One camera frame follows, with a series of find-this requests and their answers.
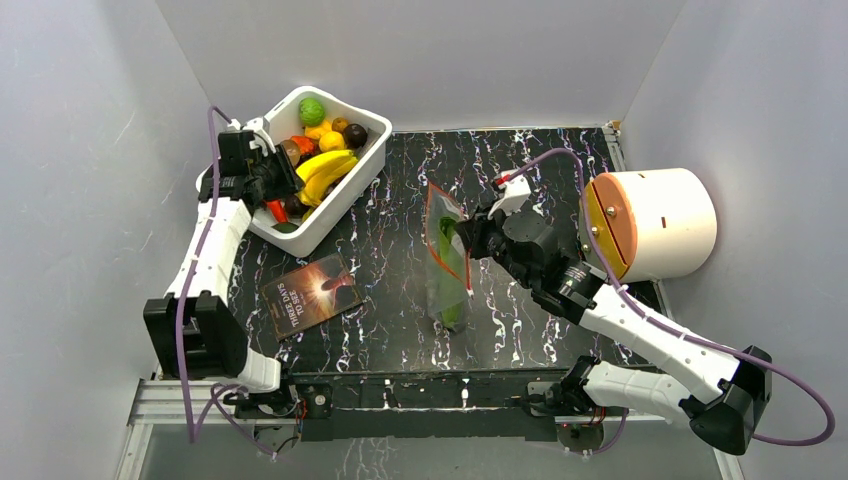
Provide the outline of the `dark brown round fruit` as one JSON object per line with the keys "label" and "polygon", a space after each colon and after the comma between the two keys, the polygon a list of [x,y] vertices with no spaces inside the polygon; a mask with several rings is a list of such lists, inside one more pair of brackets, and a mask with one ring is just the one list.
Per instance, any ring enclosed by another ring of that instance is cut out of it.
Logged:
{"label": "dark brown round fruit", "polygon": [[368,142],[368,130],[360,124],[348,124],[342,132],[346,145],[350,149],[359,149]]}

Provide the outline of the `dark book with orange cover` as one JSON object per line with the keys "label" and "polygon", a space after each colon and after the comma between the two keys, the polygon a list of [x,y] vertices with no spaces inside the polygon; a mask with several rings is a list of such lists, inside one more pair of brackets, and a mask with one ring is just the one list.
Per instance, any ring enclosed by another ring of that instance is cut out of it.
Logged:
{"label": "dark book with orange cover", "polygon": [[283,341],[357,308],[364,297],[339,254],[328,255],[260,289],[275,338]]}

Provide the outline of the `black base bar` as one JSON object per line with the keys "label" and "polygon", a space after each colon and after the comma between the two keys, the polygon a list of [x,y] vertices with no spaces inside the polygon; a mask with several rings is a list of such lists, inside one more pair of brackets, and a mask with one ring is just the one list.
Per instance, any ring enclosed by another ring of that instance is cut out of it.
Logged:
{"label": "black base bar", "polygon": [[308,442],[395,437],[522,438],[555,442],[581,416],[549,416],[530,409],[533,385],[547,387],[557,369],[475,369],[296,373],[293,382],[311,402]]}

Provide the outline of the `green round fruit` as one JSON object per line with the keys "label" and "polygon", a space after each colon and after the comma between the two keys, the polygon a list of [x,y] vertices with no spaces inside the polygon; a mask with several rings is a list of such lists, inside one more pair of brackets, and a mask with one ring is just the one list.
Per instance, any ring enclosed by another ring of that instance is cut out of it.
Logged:
{"label": "green round fruit", "polygon": [[298,108],[299,119],[304,127],[320,126],[326,118],[325,108],[316,98],[304,98]]}

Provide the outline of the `clear zip top bag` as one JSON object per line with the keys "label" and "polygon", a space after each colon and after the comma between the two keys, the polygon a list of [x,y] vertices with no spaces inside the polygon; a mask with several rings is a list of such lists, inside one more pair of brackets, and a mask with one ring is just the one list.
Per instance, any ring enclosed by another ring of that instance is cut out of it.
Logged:
{"label": "clear zip top bag", "polygon": [[462,207],[435,184],[428,185],[424,218],[427,253],[427,313],[443,329],[461,333],[472,296],[470,261],[456,226],[466,219]]}

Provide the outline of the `red carrot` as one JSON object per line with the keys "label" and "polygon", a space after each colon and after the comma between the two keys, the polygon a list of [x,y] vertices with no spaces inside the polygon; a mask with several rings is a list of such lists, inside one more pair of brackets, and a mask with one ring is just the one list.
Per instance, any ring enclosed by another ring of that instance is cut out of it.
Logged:
{"label": "red carrot", "polygon": [[266,202],[266,208],[271,213],[271,215],[273,216],[273,218],[276,220],[277,223],[288,223],[289,222],[289,218],[288,218],[287,212],[285,210],[285,207],[279,199],[267,201]]}

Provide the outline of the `white plastic bin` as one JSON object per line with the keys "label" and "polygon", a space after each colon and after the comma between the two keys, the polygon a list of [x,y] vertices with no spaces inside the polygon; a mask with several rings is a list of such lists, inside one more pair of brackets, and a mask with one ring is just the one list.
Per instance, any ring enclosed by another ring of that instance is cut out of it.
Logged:
{"label": "white plastic bin", "polygon": [[272,140],[279,142],[299,131],[301,122],[298,118],[298,104],[307,97],[319,100],[330,118],[341,116],[362,125],[368,130],[369,136],[367,144],[357,150],[357,165],[296,230],[291,233],[275,230],[276,221],[264,207],[254,213],[247,229],[295,257],[311,254],[383,170],[386,142],[392,133],[392,124],[387,118],[350,105],[317,87],[300,86],[267,113],[260,115],[269,122],[267,131]]}

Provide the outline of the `round cylinder with coloured lid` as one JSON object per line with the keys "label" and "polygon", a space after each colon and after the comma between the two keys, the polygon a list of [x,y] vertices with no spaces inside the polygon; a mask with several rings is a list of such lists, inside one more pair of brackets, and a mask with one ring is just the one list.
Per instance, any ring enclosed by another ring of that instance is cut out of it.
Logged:
{"label": "round cylinder with coloured lid", "polygon": [[688,275],[714,249],[713,202],[687,169],[606,172],[593,178],[585,193],[589,216],[579,220],[582,253],[601,269],[595,241],[623,283]]}

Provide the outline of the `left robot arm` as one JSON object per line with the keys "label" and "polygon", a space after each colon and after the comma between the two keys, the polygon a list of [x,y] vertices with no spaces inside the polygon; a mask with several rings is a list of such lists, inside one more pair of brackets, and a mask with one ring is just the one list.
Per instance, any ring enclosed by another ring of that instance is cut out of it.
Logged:
{"label": "left robot arm", "polygon": [[143,318],[165,376],[229,378],[260,393],[275,416],[294,411],[297,387],[279,361],[253,350],[228,305],[239,244],[255,212],[295,192],[301,181],[263,127],[230,125],[217,135],[216,159],[197,179],[197,220],[174,280],[150,299]]}

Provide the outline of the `yellow banana bunch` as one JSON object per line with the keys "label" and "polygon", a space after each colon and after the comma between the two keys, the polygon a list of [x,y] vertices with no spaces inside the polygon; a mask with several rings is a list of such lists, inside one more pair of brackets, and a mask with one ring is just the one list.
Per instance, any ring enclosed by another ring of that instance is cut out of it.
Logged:
{"label": "yellow banana bunch", "polygon": [[329,186],[347,175],[358,161],[353,150],[330,151],[307,160],[296,169],[303,182],[297,197],[309,207],[318,207]]}

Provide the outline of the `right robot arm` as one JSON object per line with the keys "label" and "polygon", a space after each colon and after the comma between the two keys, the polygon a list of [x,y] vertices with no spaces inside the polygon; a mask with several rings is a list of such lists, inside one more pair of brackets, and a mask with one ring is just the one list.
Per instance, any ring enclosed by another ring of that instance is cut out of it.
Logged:
{"label": "right robot arm", "polygon": [[447,246],[489,258],[549,314],[606,336],[648,360],[658,372],[617,367],[581,356],[558,382],[528,386],[523,408],[539,416],[588,414],[621,407],[689,426],[711,447],[746,452],[771,395],[768,355],[750,346],[744,359],[708,348],[698,336],[616,288],[605,273],[562,247],[534,212],[477,213],[450,227]]}

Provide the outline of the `green leafy vegetable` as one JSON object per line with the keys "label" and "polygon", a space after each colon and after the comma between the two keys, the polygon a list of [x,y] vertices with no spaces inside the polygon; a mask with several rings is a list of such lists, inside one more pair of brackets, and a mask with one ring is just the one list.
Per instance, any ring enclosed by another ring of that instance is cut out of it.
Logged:
{"label": "green leafy vegetable", "polygon": [[454,232],[456,219],[442,216],[438,222],[436,243],[437,274],[435,280],[435,315],[442,326],[451,332],[465,329],[464,311],[468,300],[465,257],[454,244],[458,239]]}

